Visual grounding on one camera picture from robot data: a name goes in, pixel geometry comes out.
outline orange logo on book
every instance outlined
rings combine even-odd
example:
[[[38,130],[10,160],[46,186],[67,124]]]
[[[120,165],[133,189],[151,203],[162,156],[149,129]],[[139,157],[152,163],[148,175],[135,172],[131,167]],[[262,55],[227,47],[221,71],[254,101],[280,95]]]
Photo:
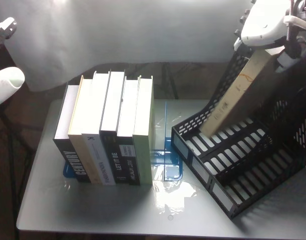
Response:
[[[246,74],[243,74],[243,73],[239,74],[238,76],[243,76],[243,77],[245,77],[245,78],[247,79],[247,81],[249,81],[249,82],[254,81],[250,76],[248,76],[248,75],[246,75]]]

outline white label on rack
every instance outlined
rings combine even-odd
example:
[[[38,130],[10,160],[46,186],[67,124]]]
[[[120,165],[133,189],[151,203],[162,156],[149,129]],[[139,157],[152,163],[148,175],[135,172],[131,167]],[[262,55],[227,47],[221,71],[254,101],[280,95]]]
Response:
[[[183,142],[180,141],[180,139],[177,137],[176,134],[174,135],[174,144],[178,148],[178,150],[182,153],[184,158],[187,159],[187,157],[188,157],[188,149],[187,149],[187,147],[185,147]]]
[[[120,145],[122,157],[135,157],[134,145]]]
[[[196,172],[201,176],[201,178],[205,181],[207,184],[209,174],[206,172],[205,169],[197,162],[196,158],[193,157],[192,167],[196,170]]]
[[[223,190],[219,188],[217,183],[214,184],[213,193],[217,196],[219,201],[222,202],[222,204],[225,206],[225,208],[228,211],[232,208],[233,206],[232,201],[229,200],[229,198],[224,194]]]

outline transparent blue plastic stand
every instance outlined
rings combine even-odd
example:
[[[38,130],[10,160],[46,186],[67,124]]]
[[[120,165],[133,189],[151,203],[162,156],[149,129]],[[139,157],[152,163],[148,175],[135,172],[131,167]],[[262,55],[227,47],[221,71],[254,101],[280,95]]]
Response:
[[[155,113],[155,135],[151,153],[153,180],[176,182],[183,176],[183,161],[171,147],[169,131],[174,116],[167,114],[167,101],[156,105],[155,111],[158,113]],[[73,169],[67,163],[64,165],[63,175],[66,178],[75,178]]]

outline gray tabletop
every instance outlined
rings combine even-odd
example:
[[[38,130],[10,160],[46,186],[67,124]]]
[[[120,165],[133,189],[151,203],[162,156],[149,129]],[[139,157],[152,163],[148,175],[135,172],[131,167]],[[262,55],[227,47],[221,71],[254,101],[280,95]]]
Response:
[[[167,104],[169,135],[171,125],[206,102]],[[155,101],[157,138],[164,105]],[[65,178],[52,141],[59,109],[60,100],[49,109],[17,219],[20,230],[306,240],[306,168],[230,220],[185,164],[182,180],[163,182],[156,175],[152,186],[102,187]]]

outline dark floor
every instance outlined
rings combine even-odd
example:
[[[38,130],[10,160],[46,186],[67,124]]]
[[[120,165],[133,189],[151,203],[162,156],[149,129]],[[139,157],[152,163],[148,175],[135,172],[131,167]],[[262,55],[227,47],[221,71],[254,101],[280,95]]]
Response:
[[[226,63],[172,63],[168,66],[174,77],[176,91],[179,99],[209,99],[215,86],[225,70]],[[106,64],[94,67],[84,73],[85,77],[91,77],[95,70],[106,72],[126,69],[126,74],[131,78],[137,78],[140,74],[144,77],[153,75],[155,98],[173,98],[174,94],[170,86],[163,85],[162,68],[160,63],[150,64]],[[6,106],[7,117],[16,124],[17,131],[34,150],[37,148],[41,136],[42,127],[49,104],[54,99],[62,97],[65,86],[44,92],[30,92],[26,85],[11,98]],[[21,174],[24,169],[26,152],[17,141],[14,143],[16,186],[19,188]],[[9,180],[9,165],[7,158],[7,131],[0,120],[0,240],[13,239],[13,222],[11,211],[11,191]],[[95,239],[144,239],[143,236],[98,236],[90,234],[55,234],[41,232],[20,232],[21,240],[95,240]],[[155,240],[160,237],[146,238]]]

